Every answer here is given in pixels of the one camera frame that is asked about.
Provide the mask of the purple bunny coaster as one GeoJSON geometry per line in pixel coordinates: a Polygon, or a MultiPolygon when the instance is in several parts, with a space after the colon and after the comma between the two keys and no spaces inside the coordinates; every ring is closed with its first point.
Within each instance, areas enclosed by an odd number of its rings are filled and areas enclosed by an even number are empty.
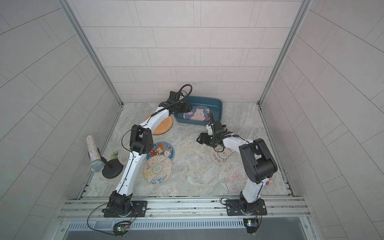
{"type": "Polygon", "coordinates": [[[185,120],[208,122],[211,119],[211,110],[206,106],[193,106],[191,111],[183,114],[185,120]]]}

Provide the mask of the cream cat coaster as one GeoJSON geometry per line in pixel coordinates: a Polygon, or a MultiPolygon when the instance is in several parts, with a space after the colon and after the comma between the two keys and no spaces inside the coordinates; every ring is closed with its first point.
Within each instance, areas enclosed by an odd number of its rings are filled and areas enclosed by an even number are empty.
{"type": "Polygon", "coordinates": [[[227,162],[237,162],[239,154],[232,149],[219,148],[218,150],[211,149],[210,157],[215,164],[222,166],[227,162]]]}

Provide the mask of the teal storage box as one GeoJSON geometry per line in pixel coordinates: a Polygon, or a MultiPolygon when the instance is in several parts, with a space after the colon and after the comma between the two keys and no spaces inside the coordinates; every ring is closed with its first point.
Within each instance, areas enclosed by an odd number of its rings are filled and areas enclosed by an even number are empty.
{"type": "MultiPolygon", "coordinates": [[[[197,97],[197,96],[189,96],[187,99],[187,102],[191,104],[191,106],[206,106],[211,110],[211,119],[214,121],[221,121],[223,116],[223,102],[219,99],[214,98],[208,98],[208,97],[197,97]]],[[[183,123],[183,124],[190,124],[190,125],[198,125],[198,126],[205,126],[208,122],[198,122],[198,121],[191,121],[191,120],[185,120],[183,118],[183,114],[175,114],[174,118],[177,122],[183,123]]]]}

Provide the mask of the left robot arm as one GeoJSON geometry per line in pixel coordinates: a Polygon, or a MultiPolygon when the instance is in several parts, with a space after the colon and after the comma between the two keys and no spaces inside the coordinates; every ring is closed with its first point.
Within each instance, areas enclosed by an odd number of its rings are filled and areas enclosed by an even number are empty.
{"type": "Polygon", "coordinates": [[[192,107],[187,103],[189,96],[190,93],[183,90],[171,91],[169,98],[160,103],[147,120],[132,126],[129,131],[131,137],[128,163],[116,190],[111,193],[106,208],[102,210],[105,217],[126,217],[133,212],[131,198],[134,184],[142,163],[153,148],[153,131],[172,114],[190,112],[192,107]]]}

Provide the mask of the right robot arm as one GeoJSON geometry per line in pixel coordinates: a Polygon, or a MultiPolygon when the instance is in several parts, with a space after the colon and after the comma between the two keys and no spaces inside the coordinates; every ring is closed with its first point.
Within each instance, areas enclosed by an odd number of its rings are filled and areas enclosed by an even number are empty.
{"type": "Polygon", "coordinates": [[[263,139],[245,140],[228,131],[220,121],[211,120],[206,126],[207,132],[200,133],[197,142],[212,148],[221,146],[240,154],[245,173],[248,177],[246,187],[240,193],[240,209],[251,214],[262,207],[260,196],[263,186],[278,171],[278,165],[263,139]]]}

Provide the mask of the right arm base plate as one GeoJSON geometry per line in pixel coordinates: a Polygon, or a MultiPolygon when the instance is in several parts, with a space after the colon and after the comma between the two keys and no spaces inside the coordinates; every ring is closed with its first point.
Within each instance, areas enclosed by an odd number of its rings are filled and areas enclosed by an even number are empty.
{"type": "Polygon", "coordinates": [[[253,203],[243,200],[226,200],[228,216],[266,216],[268,214],[265,201],[258,199],[253,203]]]}

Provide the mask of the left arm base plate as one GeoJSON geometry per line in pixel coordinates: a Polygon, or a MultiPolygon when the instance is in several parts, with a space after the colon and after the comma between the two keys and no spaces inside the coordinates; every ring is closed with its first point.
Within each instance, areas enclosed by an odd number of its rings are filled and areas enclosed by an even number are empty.
{"type": "Polygon", "coordinates": [[[115,212],[112,212],[108,209],[103,209],[102,213],[105,218],[134,218],[134,217],[144,217],[147,211],[147,201],[133,201],[131,202],[131,209],[127,214],[119,215],[115,212]]]}

